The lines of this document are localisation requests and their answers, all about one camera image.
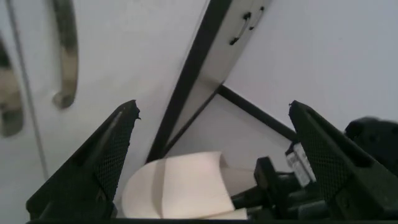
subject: label sticker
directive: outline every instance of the label sticker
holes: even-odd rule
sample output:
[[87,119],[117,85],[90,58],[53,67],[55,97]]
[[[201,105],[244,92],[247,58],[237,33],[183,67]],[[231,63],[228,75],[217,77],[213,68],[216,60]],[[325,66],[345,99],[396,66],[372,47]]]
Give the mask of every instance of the label sticker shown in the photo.
[[298,156],[298,159],[300,159],[300,161],[303,164],[305,170],[307,171],[308,175],[310,176],[312,182],[316,182],[317,179],[315,178],[315,174],[312,171],[310,162],[308,161],[308,157],[305,154],[303,146],[301,144],[296,144],[293,147],[293,151],[296,154],[296,156]]
[[305,168],[303,164],[299,161],[298,157],[295,155],[294,152],[288,154],[286,156],[287,159],[287,164],[292,168],[294,171],[294,175],[296,176],[298,182],[302,187],[307,186],[311,179],[308,176],[307,172],[305,171]]

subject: black edge strip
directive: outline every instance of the black edge strip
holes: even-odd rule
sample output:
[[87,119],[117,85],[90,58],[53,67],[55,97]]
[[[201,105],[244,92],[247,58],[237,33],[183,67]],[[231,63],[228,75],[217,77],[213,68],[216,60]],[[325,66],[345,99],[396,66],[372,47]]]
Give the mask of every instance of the black edge strip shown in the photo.
[[245,100],[242,96],[239,96],[234,91],[230,90],[224,85],[220,87],[219,94],[250,114],[251,116],[257,118],[259,121],[266,124],[268,127],[272,128],[274,131],[283,135],[285,138],[291,140],[292,142],[297,142],[297,134],[295,131],[288,128],[286,125],[282,124],[269,114],[260,110],[257,106]]
[[150,149],[147,162],[163,158],[169,150],[166,148],[167,141],[180,116],[193,84],[199,76],[201,66],[206,59],[207,53],[210,50],[230,4],[231,0],[210,1],[187,60],[182,68],[180,78],[178,79],[177,86],[174,89],[170,103],[156,134],[154,143]]

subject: stainless steel panel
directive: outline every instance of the stainless steel panel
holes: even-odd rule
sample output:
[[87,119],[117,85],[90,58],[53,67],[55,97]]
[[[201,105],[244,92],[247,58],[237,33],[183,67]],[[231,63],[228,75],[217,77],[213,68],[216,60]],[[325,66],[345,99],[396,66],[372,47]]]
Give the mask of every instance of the stainless steel panel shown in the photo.
[[242,29],[239,31],[239,34],[229,42],[230,45],[234,45],[239,40],[239,38],[242,37],[242,35],[246,31],[246,28],[248,28],[250,19],[251,19],[251,12],[247,12],[243,15],[244,24],[242,26]]
[[253,33],[256,31],[256,27],[258,23],[261,21],[261,18],[263,15],[266,13],[269,4],[272,2],[272,0],[254,0],[250,11],[252,12],[252,19],[250,21],[250,26],[247,32],[245,32],[241,40],[238,42],[238,45],[236,46],[234,55],[231,57],[229,60],[229,65],[227,66],[227,69],[223,75],[223,81],[225,81],[231,72],[232,68],[234,67],[236,61],[238,61],[244,47],[246,46],[246,43],[249,41],[250,37],[253,35]]
[[[184,108],[178,117],[178,121],[169,138],[181,130],[187,121],[196,113],[199,107],[214,93],[214,91],[224,82],[226,73],[229,73],[229,66],[231,60],[234,60],[234,55],[240,49],[245,40],[242,40],[248,32],[248,19],[244,19],[244,15],[251,12],[252,1],[248,0],[234,0],[224,21],[217,33],[217,36],[211,46],[211,49],[206,57],[206,60],[201,68],[198,79],[196,80]],[[230,45],[231,40],[240,36],[239,41]]]

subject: white wall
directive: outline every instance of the white wall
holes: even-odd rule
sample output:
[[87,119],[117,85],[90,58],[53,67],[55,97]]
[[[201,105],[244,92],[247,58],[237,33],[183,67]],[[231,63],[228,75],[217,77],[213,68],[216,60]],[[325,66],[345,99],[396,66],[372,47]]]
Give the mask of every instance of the white wall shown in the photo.
[[274,1],[225,85],[291,128],[293,100],[398,120],[398,1]]
[[269,156],[276,170],[289,172],[285,151],[290,141],[233,103],[216,95],[199,114],[167,157],[220,151],[229,167],[254,170]]

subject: metal door handle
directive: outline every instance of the metal door handle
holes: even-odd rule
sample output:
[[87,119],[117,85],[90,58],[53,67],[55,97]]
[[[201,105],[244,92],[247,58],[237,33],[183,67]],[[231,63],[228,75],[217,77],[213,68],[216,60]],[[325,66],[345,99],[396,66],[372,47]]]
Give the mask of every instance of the metal door handle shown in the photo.
[[234,38],[229,42],[230,45],[234,45],[234,44],[239,40],[239,38],[242,37],[244,31],[246,30],[246,27],[249,25],[250,18],[251,18],[251,12],[247,12],[247,13],[245,13],[245,15],[243,15],[244,24],[243,24],[243,26],[242,26],[242,29],[241,29],[241,31],[239,32],[238,36],[234,37]]
[[15,70],[0,36],[0,133],[17,134],[24,124],[21,91]]
[[78,42],[75,11],[72,0],[52,0],[57,22],[61,62],[61,90],[53,103],[59,109],[68,108],[75,101],[78,80]]
[[253,26],[249,27],[249,30],[253,30],[257,26],[257,24],[260,22],[260,19],[261,19],[261,16],[263,15],[263,13],[264,13],[264,6],[261,6],[258,16],[257,16],[257,19],[254,22]]

